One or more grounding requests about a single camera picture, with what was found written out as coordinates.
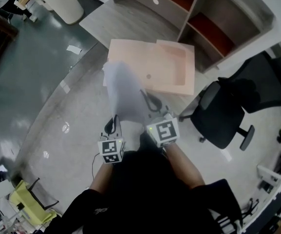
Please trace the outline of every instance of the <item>cable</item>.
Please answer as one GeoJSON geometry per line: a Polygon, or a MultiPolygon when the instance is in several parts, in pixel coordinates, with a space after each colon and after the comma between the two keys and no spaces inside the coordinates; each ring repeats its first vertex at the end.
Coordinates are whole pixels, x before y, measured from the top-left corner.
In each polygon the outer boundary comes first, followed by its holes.
{"type": "Polygon", "coordinates": [[[96,156],[97,156],[98,154],[96,154],[96,155],[94,156],[94,159],[93,159],[93,162],[92,162],[92,175],[93,175],[93,179],[94,179],[94,173],[93,173],[94,161],[95,161],[95,158],[96,158],[96,156]]]}

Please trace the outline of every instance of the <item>white paper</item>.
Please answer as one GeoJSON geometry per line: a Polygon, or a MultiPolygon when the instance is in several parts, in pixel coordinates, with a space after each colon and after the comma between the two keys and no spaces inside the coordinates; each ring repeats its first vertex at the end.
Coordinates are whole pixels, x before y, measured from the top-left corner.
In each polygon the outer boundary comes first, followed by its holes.
{"type": "Polygon", "coordinates": [[[104,72],[112,117],[118,115],[120,121],[145,125],[148,108],[141,93],[145,90],[137,76],[121,61],[107,62],[104,72]]]}
{"type": "Polygon", "coordinates": [[[69,45],[68,48],[67,48],[68,51],[71,51],[77,55],[79,55],[82,51],[82,49],[78,48],[78,47],[75,47],[75,46],[72,46],[72,45],[69,45]]]}

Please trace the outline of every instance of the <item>chair armrest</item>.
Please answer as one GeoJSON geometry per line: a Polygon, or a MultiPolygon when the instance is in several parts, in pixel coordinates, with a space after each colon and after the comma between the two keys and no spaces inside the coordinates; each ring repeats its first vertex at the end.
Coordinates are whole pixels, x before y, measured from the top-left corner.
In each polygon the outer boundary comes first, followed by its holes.
{"type": "Polygon", "coordinates": [[[251,140],[252,140],[252,138],[254,136],[254,133],[255,133],[255,128],[254,128],[253,125],[251,125],[249,130],[248,130],[248,132],[246,132],[244,140],[243,140],[243,142],[242,142],[242,144],[240,146],[240,149],[242,151],[245,151],[246,148],[248,147],[248,145],[251,143],[251,140]]]}
{"type": "Polygon", "coordinates": [[[208,108],[208,106],[213,101],[220,88],[221,87],[219,83],[216,81],[209,85],[209,87],[206,89],[204,95],[202,96],[199,102],[199,105],[203,110],[206,110],[208,108]]]}

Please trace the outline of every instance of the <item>wooden cabinet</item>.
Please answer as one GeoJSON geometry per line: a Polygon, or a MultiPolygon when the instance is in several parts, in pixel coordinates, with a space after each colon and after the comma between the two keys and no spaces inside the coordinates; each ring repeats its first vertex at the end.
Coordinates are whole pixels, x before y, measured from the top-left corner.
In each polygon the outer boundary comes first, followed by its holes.
{"type": "Polygon", "coordinates": [[[262,0],[136,1],[179,29],[178,42],[196,47],[200,71],[217,65],[270,30],[274,19],[262,0]]]}

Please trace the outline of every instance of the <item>office chair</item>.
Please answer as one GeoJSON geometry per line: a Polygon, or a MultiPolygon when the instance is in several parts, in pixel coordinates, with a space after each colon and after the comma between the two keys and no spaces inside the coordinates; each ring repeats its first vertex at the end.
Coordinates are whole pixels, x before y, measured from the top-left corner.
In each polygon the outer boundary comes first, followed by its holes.
{"type": "Polygon", "coordinates": [[[236,133],[244,137],[240,149],[245,150],[255,129],[240,128],[244,110],[253,113],[264,108],[281,106],[281,57],[271,59],[262,52],[248,59],[230,78],[218,78],[209,85],[199,106],[190,118],[205,139],[220,149],[226,148],[236,133]]]}

